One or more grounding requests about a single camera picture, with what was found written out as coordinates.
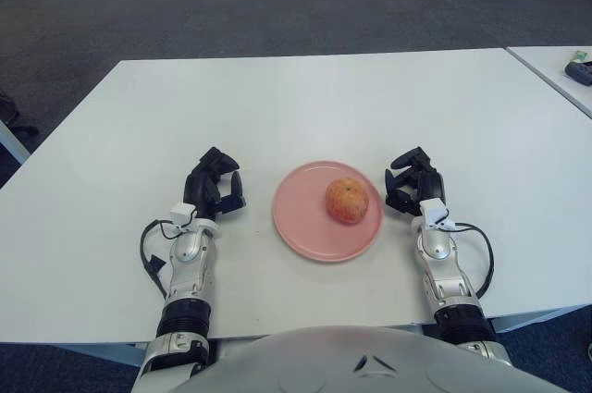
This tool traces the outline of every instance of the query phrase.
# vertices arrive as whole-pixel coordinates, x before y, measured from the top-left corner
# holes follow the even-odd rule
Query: table leg
[[[8,129],[3,122],[0,122],[0,143],[6,147],[20,164],[23,164],[31,155],[31,153],[27,151],[27,148],[20,143],[19,139],[15,137],[12,131]]]

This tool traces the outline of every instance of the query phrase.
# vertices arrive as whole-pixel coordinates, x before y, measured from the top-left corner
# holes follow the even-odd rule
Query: apple
[[[331,217],[347,224],[357,224],[368,210],[369,198],[364,186],[355,178],[338,178],[325,191]]]

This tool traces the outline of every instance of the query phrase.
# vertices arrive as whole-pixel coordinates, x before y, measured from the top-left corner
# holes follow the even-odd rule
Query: table
[[[292,252],[271,217],[296,166],[348,163],[384,196],[385,167],[417,145],[452,218],[492,241],[487,316],[592,302],[592,124],[504,50],[140,60],[119,63],[0,190],[0,341],[151,340],[163,300],[140,233],[212,145],[240,163],[248,202],[219,218],[212,338],[431,322],[408,215],[387,208],[376,243],[341,264]],[[472,234],[461,265],[478,286],[487,253]]]
[[[592,46],[510,47],[508,51],[592,118],[592,87],[570,79],[563,72],[576,51],[588,53],[586,59],[592,61]]]

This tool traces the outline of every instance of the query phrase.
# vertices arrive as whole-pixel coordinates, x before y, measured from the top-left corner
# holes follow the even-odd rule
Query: object on table
[[[327,211],[327,186],[338,178],[355,178],[369,196],[368,209],[357,224],[344,224]],[[382,200],[358,170],[339,162],[312,162],[296,168],[279,184],[274,198],[279,235],[298,254],[323,262],[351,259],[376,240],[382,224]]]
[[[331,217],[346,224],[357,224],[364,219],[370,197],[355,178],[338,178],[327,186],[325,202]]]
[[[584,63],[586,61],[586,57],[588,57],[588,53],[585,53],[584,51],[576,51],[573,55],[572,61]]]
[[[585,86],[592,85],[592,62],[570,62],[565,67],[565,74]]]

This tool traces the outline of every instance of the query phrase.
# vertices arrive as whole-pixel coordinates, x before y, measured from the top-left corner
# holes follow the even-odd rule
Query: pink plate
[[[325,190],[337,178],[355,178],[370,203],[357,224],[334,219],[325,206]],[[382,201],[359,171],[339,162],[312,162],[289,173],[274,199],[274,221],[281,237],[299,254],[323,262],[351,259],[375,241],[382,224]]]

